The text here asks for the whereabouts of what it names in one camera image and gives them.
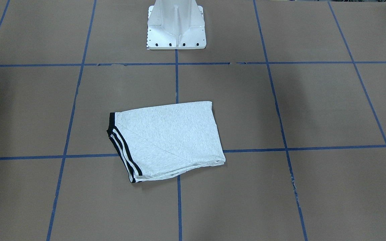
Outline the grey cartoon print t-shirt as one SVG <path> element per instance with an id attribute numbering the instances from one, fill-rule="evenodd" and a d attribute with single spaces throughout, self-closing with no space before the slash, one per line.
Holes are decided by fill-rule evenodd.
<path id="1" fill-rule="evenodd" d="M 112 112 L 107 134 L 130 183 L 226 162 L 210 101 Z"/>

